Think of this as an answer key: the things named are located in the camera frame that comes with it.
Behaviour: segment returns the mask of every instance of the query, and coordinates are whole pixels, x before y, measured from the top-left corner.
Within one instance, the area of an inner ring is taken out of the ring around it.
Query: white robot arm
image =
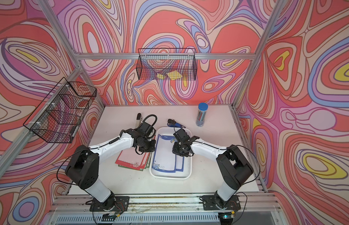
[[[98,178],[99,164],[112,155],[130,147],[136,147],[136,152],[137,146],[142,153],[153,152],[155,150],[155,140],[151,140],[151,138],[155,135],[153,125],[156,120],[152,125],[149,125],[145,122],[148,117],[138,128],[122,131],[118,137],[108,142],[90,147],[79,146],[76,149],[78,154],[73,155],[66,168],[66,175],[81,189],[97,199],[106,211],[114,208],[116,198],[114,193]],[[203,155],[217,162],[224,182],[213,197],[215,205],[219,209],[226,209],[232,195],[253,173],[253,168],[247,159],[235,145],[230,147],[216,146],[199,137],[189,137],[183,129],[177,130],[173,135],[177,140],[172,149],[174,154],[185,157],[195,154]],[[232,165],[230,160],[235,160],[236,163]]]

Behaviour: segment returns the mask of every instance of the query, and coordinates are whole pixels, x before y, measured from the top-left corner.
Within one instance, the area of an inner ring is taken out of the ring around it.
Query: yellow sponge
[[[171,80],[175,80],[175,79],[178,79],[178,78],[181,78],[181,77],[182,77],[182,75],[181,75],[180,73],[178,73],[177,70],[167,73],[167,76],[168,76]]]
[[[157,74],[157,78],[159,78],[159,79],[162,79],[162,80],[163,80],[163,79],[164,79],[164,76],[163,76],[162,74],[159,74],[159,73],[158,73],[158,74]]]

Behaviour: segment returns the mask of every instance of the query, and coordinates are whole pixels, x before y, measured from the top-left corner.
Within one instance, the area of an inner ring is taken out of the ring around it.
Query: black mounting plate
[[[121,211],[126,212],[127,208],[128,208],[128,201],[130,200],[130,197],[129,196],[115,196],[115,198],[116,198],[117,207],[119,207],[121,209]],[[104,209],[102,209],[101,205],[102,204],[97,199],[93,198],[93,204],[91,204],[90,211],[91,212],[107,212]],[[113,210],[111,210],[111,211],[112,212],[119,212],[119,209],[117,207],[115,205]]]
[[[202,196],[203,199],[203,209],[204,210],[221,210],[214,203],[214,196]],[[241,209],[240,201],[237,195],[233,195],[225,205],[226,209],[223,210],[232,210],[237,212]]]

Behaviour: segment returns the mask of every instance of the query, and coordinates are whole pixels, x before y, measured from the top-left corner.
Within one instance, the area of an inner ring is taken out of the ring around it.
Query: white tray
[[[184,130],[187,132],[187,134],[191,137],[192,133],[190,130],[184,128]],[[156,143],[158,141],[158,135],[173,135],[175,131],[173,130],[173,127],[161,127],[157,130],[156,133]],[[175,173],[166,173],[166,172],[160,172],[152,168],[153,164],[153,158],[154,153],[152,153],[151,156],[151,164],[150,164],[150,174],[154,176],[155,178],[162,178],[162,179],[172,179],[172,180],[185,180],[191,176],[192,173],[192,157],[185,157],[183,162],[183,172],[176,171]]]

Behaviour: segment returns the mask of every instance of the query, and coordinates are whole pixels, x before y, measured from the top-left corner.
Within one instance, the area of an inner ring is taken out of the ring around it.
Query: psychedelic swirl pattern
[[[74,0],[52,8],[80,53],[136,53],[145,47],[253,53],[272,5],[270,0]],[[199,60],[196,81],[143,81],[137,79],[136,60],[82,61],[105,105],[231,104],[248,63]]]
[[[236,109],[289,224],[349,225],[349,1],[289,1]]]
[[[27,116],[72,71],[73,63],[36,0],[0,1],[0,156],[22,131]],[[94,102],[71,144],[32,137],[0,179],[0,225],[43,221],[55,197],[66,189],[56,179],[58,167],[88,142],[100,111]],[[69,180],[64,170],[59,177]]]

